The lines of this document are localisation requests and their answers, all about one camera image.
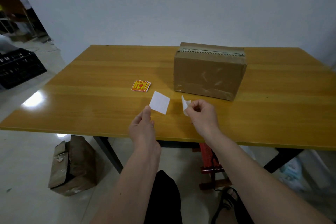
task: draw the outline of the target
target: person's right arm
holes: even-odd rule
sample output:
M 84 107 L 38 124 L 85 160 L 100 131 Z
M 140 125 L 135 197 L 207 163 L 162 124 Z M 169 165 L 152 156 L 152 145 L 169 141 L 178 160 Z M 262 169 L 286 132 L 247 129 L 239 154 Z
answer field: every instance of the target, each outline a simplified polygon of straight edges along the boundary
M 196 100 L 186 112 L 197 132 L 216 153 L 254 223 L 332 223 L 226 137 L 219 129 L 214 106 Z

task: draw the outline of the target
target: person's left arm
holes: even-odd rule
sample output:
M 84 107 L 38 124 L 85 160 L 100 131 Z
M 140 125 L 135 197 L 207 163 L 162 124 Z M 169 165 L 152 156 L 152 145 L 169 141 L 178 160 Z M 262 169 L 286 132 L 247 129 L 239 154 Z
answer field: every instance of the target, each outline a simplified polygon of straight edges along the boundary
M 155 139 L 151 108 L 135 117 L 129 126 L 134 151 L 91 224 L 143 223 L 154 179 L 159 168 L 161 147 Z

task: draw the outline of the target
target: black basket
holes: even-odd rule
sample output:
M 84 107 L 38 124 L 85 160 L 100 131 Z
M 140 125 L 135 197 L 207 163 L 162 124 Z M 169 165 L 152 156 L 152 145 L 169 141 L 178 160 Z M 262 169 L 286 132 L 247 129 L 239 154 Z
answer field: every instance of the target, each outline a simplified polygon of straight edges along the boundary
M 18 49 L 0 55 L 0 84 L 13 88 L 47 71 L 34 52 Z

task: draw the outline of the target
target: wall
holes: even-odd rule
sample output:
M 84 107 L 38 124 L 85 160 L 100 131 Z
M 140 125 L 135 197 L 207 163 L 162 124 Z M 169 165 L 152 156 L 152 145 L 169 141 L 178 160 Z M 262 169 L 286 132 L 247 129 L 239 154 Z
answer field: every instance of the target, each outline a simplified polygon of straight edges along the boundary
M 90 44 L 301 47 L 336 59 L 336 0 L 29 0 L 68 63 Z

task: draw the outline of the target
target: person's left hand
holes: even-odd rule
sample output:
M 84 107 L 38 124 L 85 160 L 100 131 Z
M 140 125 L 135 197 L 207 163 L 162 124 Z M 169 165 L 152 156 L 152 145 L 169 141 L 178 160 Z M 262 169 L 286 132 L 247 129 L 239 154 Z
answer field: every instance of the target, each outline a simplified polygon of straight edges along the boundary
M 161 146 L 155 139 L 154 121 L 151 120 L 151 108 L 147 105 L 128 127 L 134 149 L 146 149 L 161 152 Z

